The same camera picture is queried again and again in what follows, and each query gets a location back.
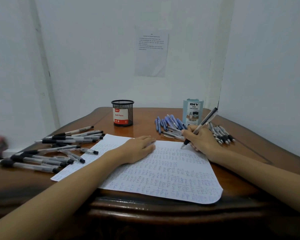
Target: stack of paper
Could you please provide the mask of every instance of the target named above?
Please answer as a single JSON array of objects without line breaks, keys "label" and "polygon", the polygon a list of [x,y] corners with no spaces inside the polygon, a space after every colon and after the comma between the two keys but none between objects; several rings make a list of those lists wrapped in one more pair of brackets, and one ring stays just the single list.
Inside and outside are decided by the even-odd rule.
[{"label": "stack of paper", "polygon": [[[68,165],[51,179],[60,181],[129,139],[105,135],[92,147],[99,155],[85,153],[82,155],[85,164]],[[156,141],[155,145],[156,149],[144,159],[117,168],[100,188],[200,204],[211,204],[220,199],[222,188],[202,153],[195,152],[190,145],[180,150],[182,142]]]}]

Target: white paper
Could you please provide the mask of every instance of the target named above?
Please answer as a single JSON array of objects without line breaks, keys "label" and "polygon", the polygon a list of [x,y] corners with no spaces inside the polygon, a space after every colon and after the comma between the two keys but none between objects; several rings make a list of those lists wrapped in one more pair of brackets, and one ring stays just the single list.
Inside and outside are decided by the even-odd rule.
[{"label": "white paper", "polygon": [[135,76],[165,77],[168,52],[168,31],[135,29]]},{"label": "white paper", "polygon": [[[60,181],[98,159],[106,151],[125,143],[128,137],[105,135],[92,147],[98,155],[83,154],[85,164],[74,162],[51,179]],[[200,204],[218,201],[222,188],[209,161],[190,145],[180,150],[182,142],[156,141],[156,149],[144,159],[117,168],[99,187],[184,200]]]}]

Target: wooden desk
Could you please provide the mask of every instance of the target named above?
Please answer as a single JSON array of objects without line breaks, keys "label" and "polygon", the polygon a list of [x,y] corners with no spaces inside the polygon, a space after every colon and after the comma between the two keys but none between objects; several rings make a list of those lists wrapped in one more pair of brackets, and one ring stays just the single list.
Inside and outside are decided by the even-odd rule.
[{"label": "wooden desk", "polygon": [[[151,135],[157,140],[171,140],[156,132],[154,120],[166,114],[181,118],[182,109],[135,108],[134,125],[126,128],[113,126],[111,107],[100,107],[89,115],[73,121],[55,131],[61,133],[94,125],[105,133],[126,137]],[[237,142],[229,150],[300,174],[300,157],[270,143],[252,131],[217,116],[214,124],[222,125]],[[90,148],[93,144],[84,144]],[[30,149],[46,148],[34,144]],[[299,214],[273,198],[268,193],[245,181],[236,174],[212,164],[212,168],[224,189],[221,199],[215,204],[200,205],[137,193],[111,190],[96,190],[85,204],[90,217],[112,216],[119,220],[152,224],[193,224],[220,222],[232,219],[258,218],[262,216],[298,216]],[[28,201],[55,182],[52,174],[21,169],[0,168],[0,218]]]}]

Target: product label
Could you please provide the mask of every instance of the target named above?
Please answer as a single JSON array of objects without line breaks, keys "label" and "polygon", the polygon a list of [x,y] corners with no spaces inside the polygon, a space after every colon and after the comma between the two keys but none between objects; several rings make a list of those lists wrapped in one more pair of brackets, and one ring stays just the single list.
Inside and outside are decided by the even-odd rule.
[{"label": "product label", "polygon": [[199,123],[199,109],[200,103],[188,102],[187,117],[185,119],[186,125],[198,125]]},{"label": "product label", "polygon": [[113,108],[113,122],[119,125],[127,125],[128,109]]}]

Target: forearm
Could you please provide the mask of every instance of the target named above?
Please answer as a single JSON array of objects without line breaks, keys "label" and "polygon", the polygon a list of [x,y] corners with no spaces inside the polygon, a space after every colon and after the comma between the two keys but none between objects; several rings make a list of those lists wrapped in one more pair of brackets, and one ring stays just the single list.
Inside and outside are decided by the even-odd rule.
[{"label": "forearm", "polygon": [[119,166],[112,150],[0,219],[0,239],[46,239]]},{"label": "forearm", "polygon": [[300,175],[227,149],[212,153],[209,157],[300,212]]}]

